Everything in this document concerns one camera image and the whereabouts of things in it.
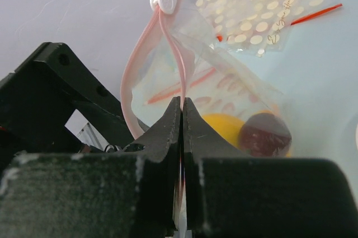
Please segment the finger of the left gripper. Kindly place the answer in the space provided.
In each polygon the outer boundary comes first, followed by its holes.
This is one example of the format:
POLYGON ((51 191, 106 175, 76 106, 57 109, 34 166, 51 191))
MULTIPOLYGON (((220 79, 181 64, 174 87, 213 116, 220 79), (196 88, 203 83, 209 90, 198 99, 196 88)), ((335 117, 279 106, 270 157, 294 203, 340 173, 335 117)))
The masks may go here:
POLYGON ((80 112, 117 151, 138 152, 120 101, 63 43, 41 44, 1 81, 1 153, 89 153, 66 128, 80 112))

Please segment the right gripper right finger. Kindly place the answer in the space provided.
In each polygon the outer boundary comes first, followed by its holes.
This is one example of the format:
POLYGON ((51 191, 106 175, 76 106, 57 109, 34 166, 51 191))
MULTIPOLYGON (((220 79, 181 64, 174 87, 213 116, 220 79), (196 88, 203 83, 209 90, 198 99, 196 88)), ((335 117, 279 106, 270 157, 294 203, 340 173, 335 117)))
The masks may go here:
POLYGON ((182 111, 187 227, 195 237, 356 237, 357 208, 336 163, 246 156, 191 99, 182 111))

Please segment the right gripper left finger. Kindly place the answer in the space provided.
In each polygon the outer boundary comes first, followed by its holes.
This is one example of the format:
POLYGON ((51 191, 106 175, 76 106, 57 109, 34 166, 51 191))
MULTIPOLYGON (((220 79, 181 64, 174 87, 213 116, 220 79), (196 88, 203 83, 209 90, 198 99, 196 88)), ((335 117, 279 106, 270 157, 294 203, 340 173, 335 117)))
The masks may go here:
POLYGON ((124 151, 24 153, 1 179, 2 237, 166 237, 180 211, 180 98, 124 151))

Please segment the yellow pear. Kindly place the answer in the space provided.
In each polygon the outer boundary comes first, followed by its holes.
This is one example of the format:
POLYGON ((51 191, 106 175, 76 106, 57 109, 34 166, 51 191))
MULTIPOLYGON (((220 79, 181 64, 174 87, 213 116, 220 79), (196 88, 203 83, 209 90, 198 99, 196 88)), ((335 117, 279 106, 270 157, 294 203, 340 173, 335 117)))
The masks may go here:
POLYGON ((228 143, 239 148, 238 136, 244 121, 222 113, 206 114, 202 118, 228 143))

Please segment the dark purple passion fruit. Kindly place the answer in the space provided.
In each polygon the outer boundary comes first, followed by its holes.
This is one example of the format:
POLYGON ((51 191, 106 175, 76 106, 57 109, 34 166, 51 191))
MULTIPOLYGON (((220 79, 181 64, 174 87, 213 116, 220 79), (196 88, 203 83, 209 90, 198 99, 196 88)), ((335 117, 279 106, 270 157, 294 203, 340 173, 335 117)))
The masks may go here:
POLYGON ((253 157, 284 157, 292 142, 282 119, 271 113, 251 116, 238 133, 238 148, 253 157))

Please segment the pink dotted zip bag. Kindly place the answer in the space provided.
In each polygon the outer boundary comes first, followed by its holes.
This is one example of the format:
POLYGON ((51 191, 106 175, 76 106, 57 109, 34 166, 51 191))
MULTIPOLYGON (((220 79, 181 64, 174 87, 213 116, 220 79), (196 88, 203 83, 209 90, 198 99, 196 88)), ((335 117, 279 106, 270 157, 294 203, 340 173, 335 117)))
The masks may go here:
MULTIPOLYGON (((149 1, 152 17, 120 87, 123 115, 134 138, 163 115, 174 97, 191 99, 201 117, 222 113, 246 122, 255 114, 271 113, 288 127, 281 93, 217 47, 214 28, 197 7, 188 0, 149 1)), ((292 148, 293 136, 285 157, 292 148)))

